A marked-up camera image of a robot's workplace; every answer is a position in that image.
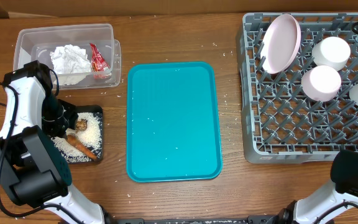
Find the walnut food scrap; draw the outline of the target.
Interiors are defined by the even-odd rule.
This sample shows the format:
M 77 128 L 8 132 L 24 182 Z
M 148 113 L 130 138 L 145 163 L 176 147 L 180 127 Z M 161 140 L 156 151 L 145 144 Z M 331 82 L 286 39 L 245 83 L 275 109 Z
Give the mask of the walnut food scrap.
M 75 131 L 86 131 L 88 128 L 88 121 L 86 119 L 78 119 L 75 123 Z

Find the carrot piece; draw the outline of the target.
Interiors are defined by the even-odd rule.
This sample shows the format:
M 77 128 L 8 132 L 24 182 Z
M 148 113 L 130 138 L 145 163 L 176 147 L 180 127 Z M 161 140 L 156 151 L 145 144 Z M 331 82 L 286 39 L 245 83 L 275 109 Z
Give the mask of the carrot piece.
M 98 159 L 97 153 L 94 152 L 96 148 L 90 144 L 83 143 L 76 136 L 69 134 L 66 138 L 66 142 L 70 147 L 69 149 L 67 149 L 67 153 L 69 156 L 87 157 L 92 161 L 96 161 Z

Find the white tissue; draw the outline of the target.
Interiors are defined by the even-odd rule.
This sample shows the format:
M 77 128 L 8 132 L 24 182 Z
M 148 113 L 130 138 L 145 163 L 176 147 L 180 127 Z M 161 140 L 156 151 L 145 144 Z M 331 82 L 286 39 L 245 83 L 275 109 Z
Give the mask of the white tissue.
M 76 45 L 56 47 L 50 53 L 53 70 L 57 74 L 86 73 L 91 71 L 91 62 L 85 49 Z
M 59 74 L 58 82 L 60 86 L 76 85 L 80 81 L 84 80 L 86 75 L 74 75 L 74 74 Z

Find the red snack wrapper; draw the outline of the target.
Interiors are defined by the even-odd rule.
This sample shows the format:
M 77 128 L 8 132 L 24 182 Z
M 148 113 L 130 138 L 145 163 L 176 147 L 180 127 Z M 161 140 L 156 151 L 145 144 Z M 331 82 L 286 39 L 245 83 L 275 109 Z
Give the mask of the red snack wrapper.
M 108 65 L 108 63 L 105 61 L 105 59 L 103 58 L 103 56 L 101 55 L 101 53 L 99 52 L 98 48 L 90 43 L 91 46 L 91 50 L 92 50 L 92 58 L 91 58 L 91 68 L 92 71 L 94 72 L 105 72 L 108 71 L 110 69 L 110 66 Z M 102 79 L 107 79 L 111 76 L 110 73 L 106 73 L 106 74 L 95 74 L 93 75 L 93 78 L 95 80 L 102 80 Z

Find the large white plate with rice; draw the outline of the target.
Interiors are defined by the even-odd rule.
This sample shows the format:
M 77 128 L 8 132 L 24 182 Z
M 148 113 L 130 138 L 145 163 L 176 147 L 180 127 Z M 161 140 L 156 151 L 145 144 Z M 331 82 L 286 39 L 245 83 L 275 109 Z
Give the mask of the large white plate with rice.
M 301 29 L 290 14 L 278 16 L 268 27 L 261 57 L 265 57 L 262 68 L 269 74 L 280 73 L 294 61 L 300 48 Z

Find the small white bowl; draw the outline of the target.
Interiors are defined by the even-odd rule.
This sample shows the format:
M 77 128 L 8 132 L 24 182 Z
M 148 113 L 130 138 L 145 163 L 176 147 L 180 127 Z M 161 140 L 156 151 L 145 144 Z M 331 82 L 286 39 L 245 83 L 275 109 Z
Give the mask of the small white bowl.
M 341 77 L 332 67 L 320 65 L 302 76 L 301 86 L 307 97 L 325 102 L 337 95 L 341 87 Z

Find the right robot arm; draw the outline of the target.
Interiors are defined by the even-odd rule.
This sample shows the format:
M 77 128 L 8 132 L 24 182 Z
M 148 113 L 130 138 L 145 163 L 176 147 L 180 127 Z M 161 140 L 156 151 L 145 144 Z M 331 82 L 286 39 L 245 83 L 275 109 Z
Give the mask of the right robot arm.
M 346 210 L 358 209 L 358 152 L 341 150 L 333 161 L 330 178 L 309 197 L 292 201 L 267 223 L 333 223 Z

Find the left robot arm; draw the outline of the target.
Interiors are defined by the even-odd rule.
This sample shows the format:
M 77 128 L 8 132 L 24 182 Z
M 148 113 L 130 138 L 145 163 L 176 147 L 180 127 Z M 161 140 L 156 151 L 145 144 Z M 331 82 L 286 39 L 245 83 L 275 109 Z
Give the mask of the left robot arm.
M 48 210 L 67 223 L 114 223 L 74 186 L 68 163 L 52 141 L 65 138 L 78 119 L 75 105 L 57 99 L 54 73 L 35 60 L 0 82 L 7 94 L 0 130 L 0 210 L 12 218 Z

